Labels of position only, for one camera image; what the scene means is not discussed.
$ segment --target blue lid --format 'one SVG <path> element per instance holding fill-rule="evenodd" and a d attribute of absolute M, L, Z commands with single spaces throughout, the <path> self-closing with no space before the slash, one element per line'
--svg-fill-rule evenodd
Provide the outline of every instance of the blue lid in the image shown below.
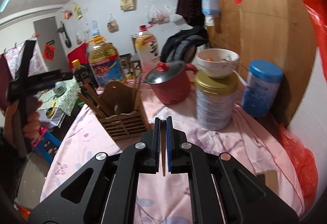
<path fill-rule="evenodd" d="M 283 78 L 282 70 L 273 63 L 254 60 L 250 63 L 250 72 L 262 81 L 280 83 Z"/>

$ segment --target hand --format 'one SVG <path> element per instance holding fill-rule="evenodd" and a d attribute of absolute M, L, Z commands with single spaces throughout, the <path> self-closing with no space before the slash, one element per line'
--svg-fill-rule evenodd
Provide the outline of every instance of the hand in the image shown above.
<path fill-rule="evenodd" d="M 39 101 L 37 110 L 39 107 L 41 107 L 42 102 Z M 12 129 L 12 117 L 14 116 L 15 112 L 17 111 L 18 107 L 18 101 L 14 102 L 12 105 L 10 105 L 7 108 L 6 116 L 4 120 L 4 137 L 7 140 L 7 142 L 12 145 L 13 148 L 17 148 L 15 144 L 15 138 L 13 134 Z M 39 121 L 40 115 L 35 111 L 27 118 L 27 124 L 23 128 L 24 136 L 26 138 L 31 139 L 32 142 L 34 142 L 39 137 L 39 131 L 40 128 L 40 121 Z"/>

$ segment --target gray door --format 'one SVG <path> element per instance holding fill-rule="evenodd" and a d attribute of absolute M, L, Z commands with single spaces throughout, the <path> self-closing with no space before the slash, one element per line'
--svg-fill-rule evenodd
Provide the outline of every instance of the gray door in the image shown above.
<path fill-rule="evenodd" d="M 62 72 L 68 71 L 68 60 L 66 54 L 63 51 L 59 34 L 57 32 L 57 24 L 55 17 L 48 17 L 34 21 L 34 28 L 36 33 L 40 33 L 38 36 L 38 42 L 42 55 L 44 52 L 44 45 L 49 43 L 51 47 L 55 48 L 53 61 L 44 59 L 49 71 L 61 69 Z"/>

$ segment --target blue plastic stool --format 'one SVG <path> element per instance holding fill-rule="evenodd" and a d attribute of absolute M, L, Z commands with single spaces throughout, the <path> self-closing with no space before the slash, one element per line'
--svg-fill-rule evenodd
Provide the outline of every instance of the blue plastic stool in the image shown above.
<path fill-rule="evenodd" d="M 53 157 L 46 150 L 47 146 L 45 146 L 45 144 L 47 142 L 47 145 L 52 144 L 54 145 L 54 147 L 58 148 L 60 147 L 61 142 L 56 139 L 53 134 L 46 131 L 40 142 L 35 147 L 35 150 L 38 152 L 38 154 L 40 154 L 45 159 L 45 161 L 47 161 L 51 165 L 51 163 L 53 162 Z"/>

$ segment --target yellow tote bag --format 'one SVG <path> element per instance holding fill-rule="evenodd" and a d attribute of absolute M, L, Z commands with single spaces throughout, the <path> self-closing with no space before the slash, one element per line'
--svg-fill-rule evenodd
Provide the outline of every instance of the yellow tote bag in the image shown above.
<path fill-rule="evenodd" d="M 120 10 L 133 10 L 134 3 L 133 0 L 120 0 Z"/>

